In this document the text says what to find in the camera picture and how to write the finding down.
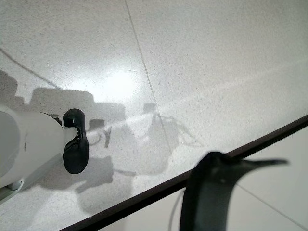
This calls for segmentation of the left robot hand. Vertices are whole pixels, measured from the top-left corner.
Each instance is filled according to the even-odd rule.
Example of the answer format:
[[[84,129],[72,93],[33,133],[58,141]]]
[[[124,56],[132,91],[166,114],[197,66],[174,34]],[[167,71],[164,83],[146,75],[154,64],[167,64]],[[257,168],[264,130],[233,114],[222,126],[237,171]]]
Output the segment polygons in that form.
[[[250,171],[284,165],[285,159],[244,160],[209,152],[192,169],[180,214],[181,231],[224,231],[229,202],[237,181]]]

